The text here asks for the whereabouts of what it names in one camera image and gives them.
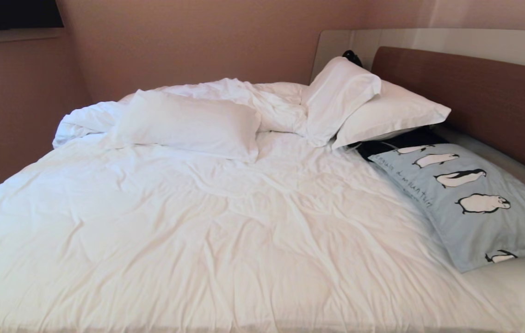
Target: bed frame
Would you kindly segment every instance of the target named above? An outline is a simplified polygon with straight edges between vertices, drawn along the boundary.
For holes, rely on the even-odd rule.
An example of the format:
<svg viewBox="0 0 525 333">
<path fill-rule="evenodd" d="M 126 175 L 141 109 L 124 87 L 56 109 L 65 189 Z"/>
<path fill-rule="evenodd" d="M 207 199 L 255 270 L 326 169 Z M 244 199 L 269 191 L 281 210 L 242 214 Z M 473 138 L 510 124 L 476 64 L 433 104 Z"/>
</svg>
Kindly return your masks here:
<svg viewBox="0 0 525 333">
<path fill-rule="evenodd" d="M 450 107 L 447 124 L 525 164 L 525 66 L 380 47 L 372 72 Z"/>
</svg>

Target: television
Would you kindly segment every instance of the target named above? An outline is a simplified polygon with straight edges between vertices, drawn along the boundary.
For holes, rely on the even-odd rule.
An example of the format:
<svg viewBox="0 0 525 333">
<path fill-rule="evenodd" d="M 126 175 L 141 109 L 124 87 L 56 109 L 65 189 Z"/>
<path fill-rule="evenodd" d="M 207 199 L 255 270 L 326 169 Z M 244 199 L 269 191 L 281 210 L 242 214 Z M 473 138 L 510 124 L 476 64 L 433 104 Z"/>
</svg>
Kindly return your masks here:
<svg viewBox="0 0 525 333">
<path fill-rule="evenodd" d="M 0 30 L 59 27 L 56 0 L 0 0 Z"/>
</svg>

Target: pillowcase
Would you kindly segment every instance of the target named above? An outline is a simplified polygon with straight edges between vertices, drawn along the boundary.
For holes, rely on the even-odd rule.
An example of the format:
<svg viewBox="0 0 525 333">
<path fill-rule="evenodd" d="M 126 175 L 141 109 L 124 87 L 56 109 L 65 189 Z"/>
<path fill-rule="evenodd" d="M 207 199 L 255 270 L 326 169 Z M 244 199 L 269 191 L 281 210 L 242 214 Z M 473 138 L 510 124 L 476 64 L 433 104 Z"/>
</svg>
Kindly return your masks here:
<svg viewBox="0 0 525 333">
<path fill-rule="evenodd" d="M 381 90 L 378 76 L 344 57 L 332 59 L 302 92 L 307 108 L 307 141 L 322 147 L 345 120 Z"/>
<path fill-rule="evenodd" d="M 525 257 L 525 185 L 515 177 L 452 144 L 370 160 L 422 208 L 461 272 Z"/>
<path fill-rule="evenodd" d="M 427 145 L 437 145 L 440 143 L 449 143 L 446 139 L 435 134 L 429 126 L 419 127 L 404 133 L 392 137 L 391 139 L 385 139 L 383 141 L 365 141 L 360 145 L 357 143 L 351 144 L 356 145 L 355 148 L 359 154 L 365 160 L 373 162 L 369 159 L 373 154 L 381 154 L 384 152 L 389 152 L 390 150 L 396 150 L 400 148 L 415 147 L 415 146 L 427 146 Z"/>
<path fill-rule="evenodd" d="M 351 114 L 332 149 L 358 141 L 387 139 L 405 130 L 441 123 L 449 112 L 451 109 L 446 106 L 383 80 L 380 95 Z"/>
<path fill-rule="evenodd" d="M 159 144 L 254 162 L 258 126 L 260 115 L 245 105 L 138 90 L 104 143 L 111 148 Z"/>
</svg>

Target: black bag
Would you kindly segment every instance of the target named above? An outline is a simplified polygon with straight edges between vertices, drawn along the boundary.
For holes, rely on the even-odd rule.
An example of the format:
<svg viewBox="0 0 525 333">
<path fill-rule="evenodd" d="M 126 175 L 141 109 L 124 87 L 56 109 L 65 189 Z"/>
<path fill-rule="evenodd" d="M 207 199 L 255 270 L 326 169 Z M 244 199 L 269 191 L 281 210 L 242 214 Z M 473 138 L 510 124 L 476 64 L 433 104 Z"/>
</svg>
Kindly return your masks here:
<svg viewBox="0 0 525 333">
<path fill-rule="evenodd" d="M 357 57 L 355 52 L 353 52 L 351 50 L 347 50 L 347 51 L 345 51 L 345 53 L 343 53 L 342 56 L 345 57 L 346 59 L 348 59 L 348 61 L 350 61 L 351 63 L 354 63 L 355 65 L 363 68 L 363 64 L 361 63 L 361 59 L 359 59 L 359 57 Z"/>
</svg>

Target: white headboard panel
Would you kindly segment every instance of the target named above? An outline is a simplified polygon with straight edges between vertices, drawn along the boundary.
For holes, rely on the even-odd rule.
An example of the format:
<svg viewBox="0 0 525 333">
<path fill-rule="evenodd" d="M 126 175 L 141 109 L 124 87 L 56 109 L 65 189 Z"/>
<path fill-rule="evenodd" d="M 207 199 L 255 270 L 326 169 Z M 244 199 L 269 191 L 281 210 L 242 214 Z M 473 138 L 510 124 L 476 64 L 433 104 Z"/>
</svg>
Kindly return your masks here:
<svg viewBox="0 0 525 333">
<path fill-rule="evenodd" d="M 333 57 L 346 50 L 359 55 L 371 68 L 380 46 L 404 47 L 480 57 L 525 65 L 525 30 L 421 28 L 324 30 L 316 50 L 312 81 Z"/>
</svg>

